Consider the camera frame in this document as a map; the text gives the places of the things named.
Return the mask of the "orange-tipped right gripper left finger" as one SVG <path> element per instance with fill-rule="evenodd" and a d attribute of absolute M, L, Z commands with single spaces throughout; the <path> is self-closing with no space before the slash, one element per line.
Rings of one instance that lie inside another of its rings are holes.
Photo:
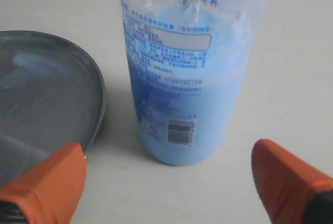
<path fill-rule="evenodd" d="M 82 145 L 66 144 L 26 172 L 1 154 L 1 223 L 70 223 L 85 187 Z"/>

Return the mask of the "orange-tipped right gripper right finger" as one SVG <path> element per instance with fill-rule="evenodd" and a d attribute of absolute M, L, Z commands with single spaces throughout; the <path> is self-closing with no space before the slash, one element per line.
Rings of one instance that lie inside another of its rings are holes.
<path fill-rule="evenodd" d="M 251 168 L 271 223 L 332 223 L 332 176 L 269 139 L 255 143 Z"/>

